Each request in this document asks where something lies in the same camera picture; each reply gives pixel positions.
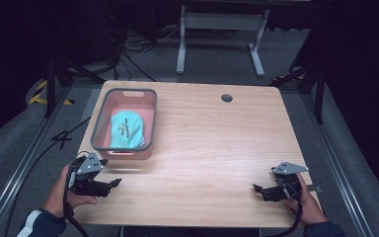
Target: human hand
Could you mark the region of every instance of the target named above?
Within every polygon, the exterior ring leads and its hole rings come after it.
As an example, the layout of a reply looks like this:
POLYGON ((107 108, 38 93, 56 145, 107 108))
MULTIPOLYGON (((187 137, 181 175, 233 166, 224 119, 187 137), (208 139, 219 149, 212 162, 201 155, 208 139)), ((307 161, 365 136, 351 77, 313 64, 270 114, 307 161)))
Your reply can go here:
MULTIPOLYGON (((297 178, 301 184, 301 203, 303 205, 303 214, 300 220, 305 224, 315 224, 328 221, 326 215, 320 209, 318 203, 309 193, 306 183, 300 174, 297 174, 297 178)), ((289 208, 297 212, 297 200, 294 198, 285 199, 283 201, 289 208)))
MULTIPOLYGON (((66 176, 68 173, 69 167, 66 165, 61 171, 60 177, 57 182, 54 184, 51 189, 50 194, 47 197, 47 201, 45 202, 43 209, 48 210, 57 218, 61 218, 64 216, 63 212, 63 195, 64 195, 64 186, 66 184, 66 176)), ((68 191, 67 192, 67 202, 75 208, 81 204, 96 204, 97 198, 91 196, 78 196, 75 193, 68 191)))

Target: black sleeve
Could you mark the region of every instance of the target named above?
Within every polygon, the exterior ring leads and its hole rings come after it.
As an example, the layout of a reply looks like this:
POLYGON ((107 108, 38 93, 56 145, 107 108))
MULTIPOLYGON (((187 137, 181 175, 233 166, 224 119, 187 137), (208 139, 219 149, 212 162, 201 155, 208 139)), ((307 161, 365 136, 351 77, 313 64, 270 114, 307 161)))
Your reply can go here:
POLYGON ((304 237, 344 237, 345 233, 343 229, 332 223, 332 221, 326 221, 316 224, 310 224, 304 226, 304 237))
POLYGON ((45 209, 32 211, 21 226, 18 237, 54 237, 66 229, 64 218, 57 218, 45 209))

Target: metal frame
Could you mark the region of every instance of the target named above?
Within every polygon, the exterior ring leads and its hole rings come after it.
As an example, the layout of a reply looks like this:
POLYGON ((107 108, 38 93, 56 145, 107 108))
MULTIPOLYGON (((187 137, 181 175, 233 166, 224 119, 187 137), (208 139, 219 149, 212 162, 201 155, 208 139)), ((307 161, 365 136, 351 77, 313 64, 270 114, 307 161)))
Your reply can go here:
POLYGON ((309 117, 313 121, 313 125, 315 126, 319 134, 321 142, 324 145, 327 154, 329 168, 332 174, 334 175, 335 181, 338 185, 338 188, 340 189, 341 196, 349 211, 349 214, 352 218, 353 224, 355 225, 358 235, 362 237, 374 236, 364 216, 364 213, 362 212, 362 209, 358 203, 355 192, 349 184, 345 172, 341 167, 341 163, 338 159, 337 153, 335 152, 334 147, 331 144, 331 141, 326 135, 325 129, 315 118, 314 105, 312 99, 309 95, 302 94, 300 96, 304 106, 307 109, 309 117))
POLYGON ((33 166, 34 162, 36 161, 38 150, 41 146, 42 140, 46 132, 49 130, 51 122, 56 117, 57 111, 61 108, 64 101, 66 100, 69 92, 70 88, 68 87, 63 87, 60 89, 60 94, 58 96, 59 98, 55 104, 53 113, 51 113, 48 118, 45 118, 42 121, 35 137, 33 138, 31 145, 29 146, 25 155, 21 159, 20 164, 14 172, 14 175, 11 177, 8 184, 6 185, 4 192, 0 197, 0 224, 3 217, 13 204, 17 192, 20 191, 21 183, 27 177, 28 170, 33 166))
POLYGON ((181 42, 178 51, 177 73, 183 74, 186 63, 186 29, 215 29, 256 31, 257 36, 254 43, 249 44, 249 52, 259 77, 264 77, 264 69, 261 64, 258 48, 264 34, 269 10, 262 15, 240 15, 240 14, 212 14, 212 13, 187 13, 186 6, 181 7, 180 34, 181 42))

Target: black curtain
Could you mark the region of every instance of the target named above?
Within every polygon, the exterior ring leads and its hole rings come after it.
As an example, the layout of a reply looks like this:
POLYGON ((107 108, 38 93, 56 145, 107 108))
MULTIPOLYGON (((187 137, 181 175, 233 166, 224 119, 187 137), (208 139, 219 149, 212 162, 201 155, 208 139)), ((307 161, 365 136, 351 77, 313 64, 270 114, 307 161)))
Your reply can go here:
POLYGON ((27 107, 50 44, 78 64, 89 61, 69 1, 0 0, 0 128, 27 107))
POLYGON ((337 4, 321 16, 295 65, 327 65, 334 99, 379 180, 379 0, 337 4))

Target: metal rail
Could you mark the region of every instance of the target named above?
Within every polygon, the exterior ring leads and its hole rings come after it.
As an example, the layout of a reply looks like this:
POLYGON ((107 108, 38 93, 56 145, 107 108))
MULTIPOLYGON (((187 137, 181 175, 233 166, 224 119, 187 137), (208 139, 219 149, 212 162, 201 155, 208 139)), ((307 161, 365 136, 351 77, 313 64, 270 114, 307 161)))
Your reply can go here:
POLYGON ((335 181, 337 182, 338 188, 340 189, 343 201, 346 204, 346 207, 349 211, 349 214, 352 218, 353 224, 359 234, 359 236, 374 236, 368 222, 359 206, 358 200, 356 199, 355 192, 349 184, 349 181, 346 178, 346 175, 341 167, 341 163, 338 159, 337 153, 334 150, 334 147, 331 144, 324 128, 320 125, 314 114, 314 106, 312 99, 307 94, 300 95, 301 99, 306 107, 309 117, 313 121, 313 125, 315 126, 319 137, 322 141, 322 144, 325 147, 327 154, 328 165, 332 171, 332 174, 335 177, 335 181))
POLYGON ((70 88, 62 87, 59 92, 58 99, 56 101, 56 107, 54 108, 53 113, 48 118, 45 118, 41 125, 38 128, 38 131, 33 138, 32 143, 30 144, 29 148, 27 149, 26 153, 24 154, 23 158, 20 161, 20 164, 18 165, 17 169, 14 172, 14 175, 9 180, 7 186, 4 189, 4 192, 2 193, 0 197, 0 224, 11 207, 11 204, 14 201, 14 198, 17 194, 17 192, 21 188, 21 183, 24 181, 24 179, 27 177, 27 173, 31 166, 34 164, 36 158, 38 149, 41 146, 42 140, 48 131, 51 122, 54 120, 55 115, 57 114, 57 111, 60 109, 60 107, 63 105, 64 100, 66 100, 67 95, 69 94, 70 88))

